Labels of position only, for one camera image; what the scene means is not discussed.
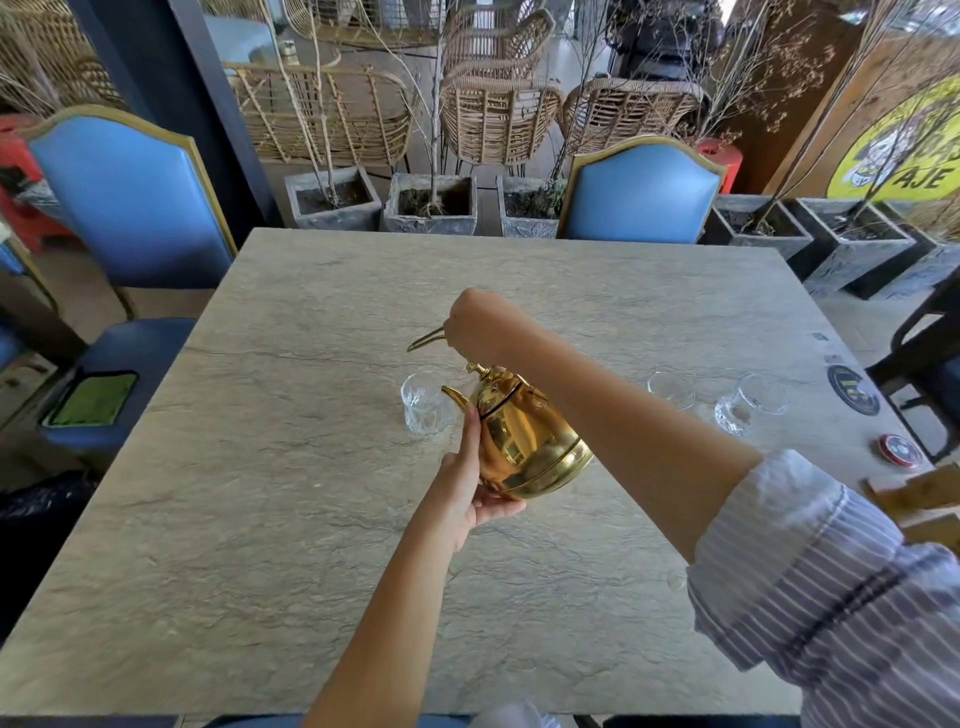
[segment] yellow sign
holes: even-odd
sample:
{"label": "yellow sign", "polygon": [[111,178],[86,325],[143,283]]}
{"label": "yellow sign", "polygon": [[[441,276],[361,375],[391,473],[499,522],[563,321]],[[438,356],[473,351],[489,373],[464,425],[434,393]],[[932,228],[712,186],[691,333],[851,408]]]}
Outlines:
{"label": "yellow sign", "polygon": [[939,200],[960,187],[960,76],[910,97],[860,135],[837,166],[828,197]]}

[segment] round coaster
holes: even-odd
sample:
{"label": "round coaster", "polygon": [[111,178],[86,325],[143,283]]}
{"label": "round coaster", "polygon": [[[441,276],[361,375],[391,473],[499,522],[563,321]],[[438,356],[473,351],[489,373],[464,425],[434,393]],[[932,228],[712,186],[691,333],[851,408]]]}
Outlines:
{"label": "round coaster", "polygon": [[827,379],[833,391],[851,409],[861,415],[873,417],[880,411],[880,397],[861,387],[863,377],[846,364],[831,364],[827,367]]}
{"label": "round coaster", "polygon": [[899,435],[880,435],[876,444],[880,454],[887,460],[902,468],[916,468],[924,462],[924,454],[920,448],[905,437]]}

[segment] hand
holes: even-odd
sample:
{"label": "hand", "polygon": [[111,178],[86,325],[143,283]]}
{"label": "hand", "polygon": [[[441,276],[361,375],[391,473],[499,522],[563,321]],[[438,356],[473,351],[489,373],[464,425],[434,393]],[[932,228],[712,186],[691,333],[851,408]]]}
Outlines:
{"label": "hand", "polygon": [[543,332],[520,308],[492,291],[468,288],[444,322],[446,342],[467,361],[515,371],[514,352]]}
{"label": "hand", "polygon": [[479,525],[515,516],[525,500],[507,500],[490,493],[480,482],[480,416],[471,407],[464,415],[459,452],[448,452],[411,519],[413,527],[440,528],[459,551],[467,534]]}

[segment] drinking glass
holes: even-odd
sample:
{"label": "drinking glass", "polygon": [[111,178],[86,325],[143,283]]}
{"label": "drinking glass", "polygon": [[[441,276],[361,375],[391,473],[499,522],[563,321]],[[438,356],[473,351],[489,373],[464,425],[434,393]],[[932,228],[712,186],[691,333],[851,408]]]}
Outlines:
{"label": "drinking glass", "polygon": [[677,409],[689,409],[697,400],[690,380],[673,372],[653,372],[647,379],[647,391],[670,402]]}
{"label": "drinking glass", "polygon": [[418,435],[435,435],[460,420],[460,410],[441,392],[440,378],[429,372],[416,372],[400,386],[403,419]]}
{"label": "drinking glass", "polygon": [[717,424],[731,435],[747,434],[758,418],[782,415],[789,405],[786,390],[769,376],[749,374],[713,409]]}

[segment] golden teapot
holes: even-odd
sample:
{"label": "golden teapot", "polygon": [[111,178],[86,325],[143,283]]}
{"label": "golden teapot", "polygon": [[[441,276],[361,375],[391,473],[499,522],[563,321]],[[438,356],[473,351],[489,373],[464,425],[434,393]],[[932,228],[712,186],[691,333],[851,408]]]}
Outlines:
{"label": "golden teapot", "polygon": [[[444,339],[443,327],[407,347],[408,352]],[[461,409],[473,404],[480,414],[480,480],[503,497],[532,498],[555,491],[576,477],[593,458],[587,443],[522,376],[469,362],[480,375],[467,399],[450,387],[444,394]]]}

